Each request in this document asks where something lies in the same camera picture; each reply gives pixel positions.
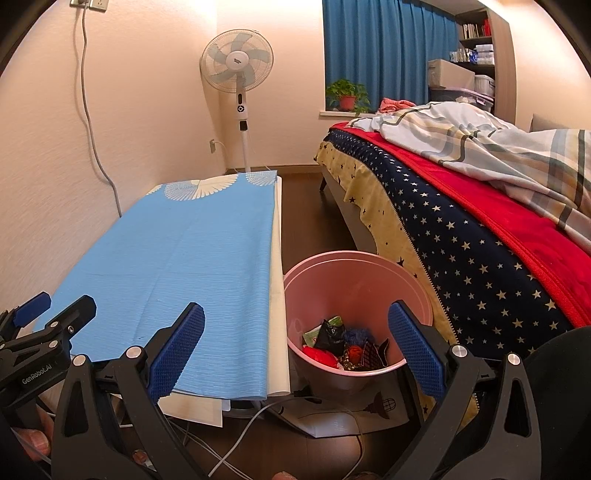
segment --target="fan pole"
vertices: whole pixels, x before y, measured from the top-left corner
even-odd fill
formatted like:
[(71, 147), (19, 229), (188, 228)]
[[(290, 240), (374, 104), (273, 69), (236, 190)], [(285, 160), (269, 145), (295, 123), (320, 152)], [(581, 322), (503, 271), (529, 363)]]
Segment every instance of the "fan pole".
[(246, 92), (243, 88), (236, 90), (236, 116), (240, 126), (240, 136), (242, 138), (242, 157), (244, 159), (244, 170), (250, 173), (251, 168), (248, 163), (248, 108), (246, 107)]
[(251, 168), (248, 164), (248, 130), (241, 130), (240, 135), (242, 137), (242, 156), (244, 157), (244, 170), (250, 173)]

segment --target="pillow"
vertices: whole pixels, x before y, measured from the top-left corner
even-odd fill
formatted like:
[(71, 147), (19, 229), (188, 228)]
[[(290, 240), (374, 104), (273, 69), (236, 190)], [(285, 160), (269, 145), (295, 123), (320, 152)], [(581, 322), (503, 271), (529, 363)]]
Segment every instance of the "pillow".
[(531, 119), (530, 132), (541, 132), (543, 130), (556, 130), (559, 128), (568, 128), (565, 125), (557, 124), (552, 120), (548, 120), (537, 113), (534, 113), (534, 117)]

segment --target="navy blue starry fabric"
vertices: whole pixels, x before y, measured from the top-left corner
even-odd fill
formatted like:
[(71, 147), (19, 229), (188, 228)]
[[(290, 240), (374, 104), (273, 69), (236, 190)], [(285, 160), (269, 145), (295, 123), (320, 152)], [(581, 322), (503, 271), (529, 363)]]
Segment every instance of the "navy blue starry fabric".
[[(572, 326), (519, 258), (456, 202), (372, 143), (324, 139), (369, 168), (387, 192), (458, 341), (476, 356), (525, 357)], [(404, 259), (399, 258), (404, 266)]]

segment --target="fan guard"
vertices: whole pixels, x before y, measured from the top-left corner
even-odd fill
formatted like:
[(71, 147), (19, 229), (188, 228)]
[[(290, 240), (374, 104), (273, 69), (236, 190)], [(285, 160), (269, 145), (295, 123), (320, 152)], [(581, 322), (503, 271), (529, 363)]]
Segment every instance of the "fan guard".
[[(243, 61), (248, 62), (246, 67), (238, 65)], [(273, 50), (259, 32), (228, 30), (209, 42), (199, 66), (206, 81), (217, 90), (226, 93), (252, 90), (271, 72)]]

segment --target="pink trash can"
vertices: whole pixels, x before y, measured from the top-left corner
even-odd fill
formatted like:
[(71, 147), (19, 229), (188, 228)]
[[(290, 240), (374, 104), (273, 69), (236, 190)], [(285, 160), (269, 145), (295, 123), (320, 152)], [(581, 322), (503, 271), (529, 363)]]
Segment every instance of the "pink trash can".
[[(287, 343), (298, 375), (315, 395), (342, 397), (360, 391), (373, 377), (404, 365), (402, 352), (388, 329), (388, 309), (404, 300), (419, 321), (433, 324), (427, 293), (404, 268), (377, 255), (338, 251), (310, 257), (284, 277)], [(369, 328), (377, 343), (390, 339), (388, 366), (371, 372), (327, 367), (301, 351), (302, 334), (340, 315), (346, 327)]]

